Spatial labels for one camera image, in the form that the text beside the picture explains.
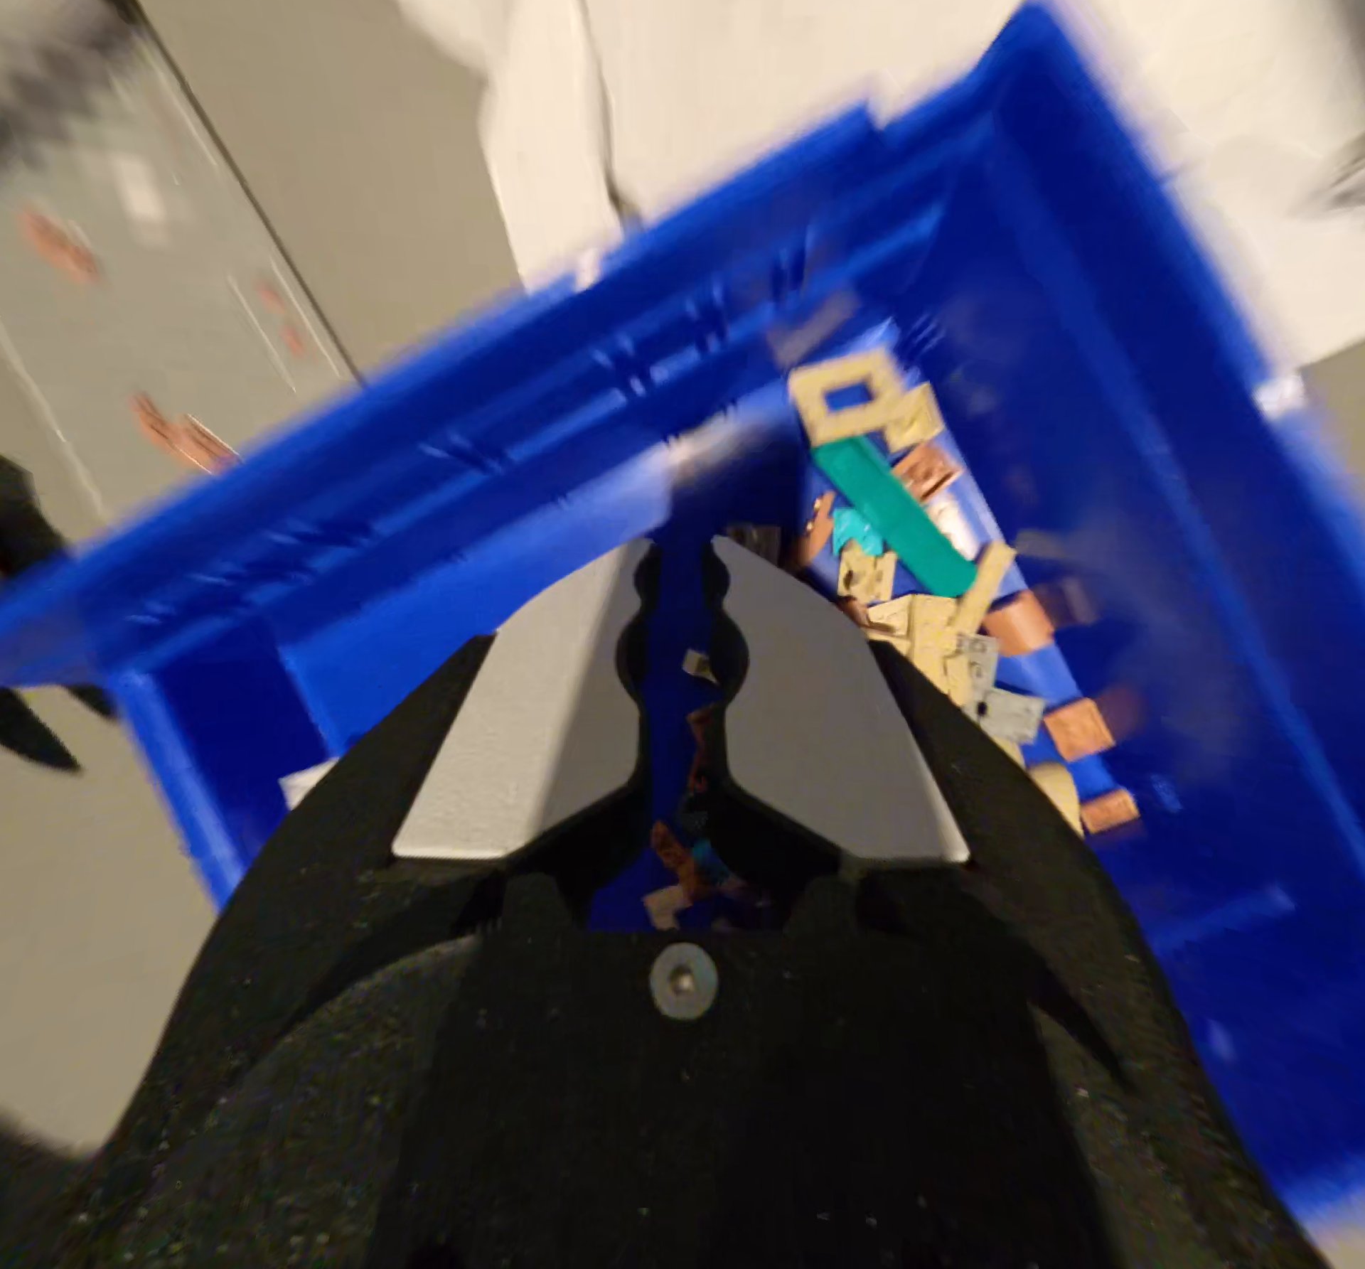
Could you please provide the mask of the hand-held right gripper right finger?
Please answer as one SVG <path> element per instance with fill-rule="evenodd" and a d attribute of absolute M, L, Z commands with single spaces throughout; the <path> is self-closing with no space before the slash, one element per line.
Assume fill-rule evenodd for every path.
<path fill-rule="evenodd" d="M 863 630 L 751 550 L 711 547 L 743 645 L 724 720 L 738 790 L 857 863 L 963 866 L 965 835 Z"/>

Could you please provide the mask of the long teal toy brick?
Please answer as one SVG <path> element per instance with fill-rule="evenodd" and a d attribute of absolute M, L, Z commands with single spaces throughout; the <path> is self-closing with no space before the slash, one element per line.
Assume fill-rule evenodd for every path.
<path fill-rule="evenodd" d="M 811 446 L 814 467 L 933 595 L 962 597 L 978 569 L 934 525 L 867 438 Z"/>

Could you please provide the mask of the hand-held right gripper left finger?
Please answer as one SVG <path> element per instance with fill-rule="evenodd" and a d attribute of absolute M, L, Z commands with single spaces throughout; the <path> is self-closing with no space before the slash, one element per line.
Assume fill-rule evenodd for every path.
<path fill-rule="evenodd" d="M 396 859 L 507 859 L 630 783 L 640 712 L 621 649 L 651 550 L 617 547 L 507 619 L 401 823 Z"/>

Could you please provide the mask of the blue plastic bin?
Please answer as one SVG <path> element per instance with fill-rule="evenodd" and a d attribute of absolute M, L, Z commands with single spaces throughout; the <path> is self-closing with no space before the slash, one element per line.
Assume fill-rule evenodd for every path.
<path fill-rule="evenodd" d="M 946 417 L 965 522 L 1095 699 L 1102 863 L 1254 1158 L 1362 1205 L 1362 492 L 1099 72 L 1026 2 L 978 65 L 855 106 L 469 319 L 3 597 L 3 685 L 119 698 L 215 907 L 468 638 L 673 516 L 795 521 L 784 369 L 886 344 Z"/>

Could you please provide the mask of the grey instruction booklet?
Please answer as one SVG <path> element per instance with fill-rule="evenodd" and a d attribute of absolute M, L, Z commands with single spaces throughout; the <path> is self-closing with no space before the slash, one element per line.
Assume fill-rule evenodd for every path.
<path fill-rule="evenodd" d="M 79 541 L 352 389 L 160 41 L 2 0 L 2 452 Z"/>

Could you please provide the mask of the pile of toy bricks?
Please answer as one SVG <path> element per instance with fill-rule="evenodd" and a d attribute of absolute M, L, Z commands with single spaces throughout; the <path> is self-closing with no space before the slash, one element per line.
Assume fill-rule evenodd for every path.
<path fill-rule="evenodd" d="M 933 388 L 908 385 L 898 369 L 905 395 L 896 416 L 882 432 L 865 438 L 934 525 L 977 565 L 978 576 L 965 595 L 933 595 L 921 588 L 882 535 L 814 467 L 788 379 L 788 401 L 803 430 L 806 461 L 825 481 L 811 489 L 804 525 L 791 534 L 776 524 L 737 522 L 725 528 L 724 537 L 823 595 L 863 630 L 870 645 L 886 645 L 930 680 L 1025 769 L 1077 835 L 1095 840 L 1136 832 L 1140 812 L 1126 788 L 1083 799 L 1072 771 L 1080 761 L 1114 749 L 1117 717 L 1110 717 L 1095 699 L 1054 704 L 997 680 L 1000 658 L 1023 657 L 1051 645 L 1055 625 L 1039 592 L 1003 592 L 1016 560 L 1013 547 L 991 541 L 977 549 L 949 530 L 946 512 L 936 502 L 956 508 L 944 487 L 962 468 L 939 443 L 946 424 Z M 709 585 L 709 560 L 702 552 L 711 543 L 711 537 L 692 537 L 684 543 L 692 553 L 690 566 L 670 566 L 665 573 L 659 622 L 681 629 L 680 669 L 692 683 L 708 686 L 709 695 L 686 717 L 693 749 L 680 803 L 652 831 L 652 848 L 674 878 L 673 885 L 643 898 L 658 930 L 677 929 L 684 913 L 708 902 L 735 905 L 713 910 L 713 923 L 747 924 L 766 914 L 776 898 L 776 854 L 766 854 L 754 875 L 740 875 L 737 859 L 751 860 L 741 838 L 743 818 L 722 815 L 724 796 L 737 790 L 727 766 L 724 720 L 727 701 L 741 679 L 743 645 L 737 629 L 722 617 L 722 594 Z"/>

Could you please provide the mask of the plain white paper bag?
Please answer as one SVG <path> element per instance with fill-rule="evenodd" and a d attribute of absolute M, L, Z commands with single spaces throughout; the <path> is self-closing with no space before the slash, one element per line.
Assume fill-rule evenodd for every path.
<path fill-rule="evenodd" d="M 842 104 L 890 113 L 1025 0 L 586 0 L 611 167 L 655 215 Z M 1285 363 L 1362 341 L 1362 40 L 1340 0 L 1051 0 Z"/>

